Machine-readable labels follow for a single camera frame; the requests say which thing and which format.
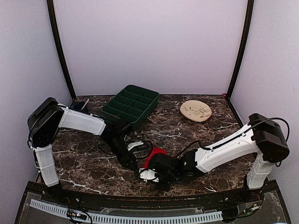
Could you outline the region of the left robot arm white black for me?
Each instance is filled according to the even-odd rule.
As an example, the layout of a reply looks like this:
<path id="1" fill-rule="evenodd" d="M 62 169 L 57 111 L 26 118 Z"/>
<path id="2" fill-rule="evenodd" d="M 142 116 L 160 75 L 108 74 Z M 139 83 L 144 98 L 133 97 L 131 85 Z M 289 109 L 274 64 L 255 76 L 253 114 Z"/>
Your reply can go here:
<path id="1" fill-rule="evenodd" d="M 126 169 L 138 169 L 135 155 L 128 149 L 124 136 L 131 131 L 126 120 L 111 121 L 97 114 L 88 114 L 69 108 L 47 98 L 28 118 L 28 147 L 33 151 L 37 169 L 44 184 L 49 187 L 47 195 L 55 203 L 63 203 L 66 193 L 57 185 L 59 178 L 52 152 L 55 136 L 60 128 L 82 131 L 101 137 Z"/>

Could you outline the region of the red sock plain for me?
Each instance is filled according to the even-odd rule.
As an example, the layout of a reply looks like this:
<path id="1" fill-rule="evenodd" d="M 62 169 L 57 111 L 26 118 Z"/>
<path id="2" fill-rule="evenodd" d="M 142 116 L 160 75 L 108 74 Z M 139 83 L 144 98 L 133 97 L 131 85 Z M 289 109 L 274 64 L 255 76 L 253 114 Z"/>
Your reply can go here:
<path id="1" fill-rule="evenodd" d="M 149 157 L 143 165 L 143 168 L 149 168 L 154 170 L 162 170 L 167 168 L 167 152 L 159 147 L 153 148 Z"/>

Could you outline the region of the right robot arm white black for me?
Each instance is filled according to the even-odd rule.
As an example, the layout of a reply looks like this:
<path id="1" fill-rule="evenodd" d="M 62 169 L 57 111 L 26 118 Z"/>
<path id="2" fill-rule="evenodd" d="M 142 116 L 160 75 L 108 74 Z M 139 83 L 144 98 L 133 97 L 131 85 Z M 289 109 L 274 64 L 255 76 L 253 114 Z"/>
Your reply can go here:
<path id="1" fill-rule="evenodd" d="M 172 182 L 191 182 L 224 163 L 256 153 L 253 167 L 245 176 L 245 187 L 238 193 L 238 198 L 247 203 L 256 196 L 256 190 L 263 186 L 276 163 L 290 153 L 288 137 L 277 123 L 279 120 L 254 113 L 237 132 L 209 146 L 200 145 L 181 158 L 154 153 L 147 166 L 140 169 L 139 177 L 154 182 L 158 190 L 168 191 Z"/>

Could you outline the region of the green compartment tray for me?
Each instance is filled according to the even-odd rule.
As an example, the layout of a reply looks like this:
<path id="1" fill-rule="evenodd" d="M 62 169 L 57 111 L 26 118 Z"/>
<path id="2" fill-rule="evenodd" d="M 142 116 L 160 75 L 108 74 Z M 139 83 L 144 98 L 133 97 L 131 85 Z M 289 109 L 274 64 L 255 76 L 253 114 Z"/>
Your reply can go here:
<path id="1" fill-rule="evenodd" d="M 159 93 L 133 84 L 127 85 L 103 107 L 103 114 L 116 122 L 124 119 L 138 130 L 157 107 Z"/>

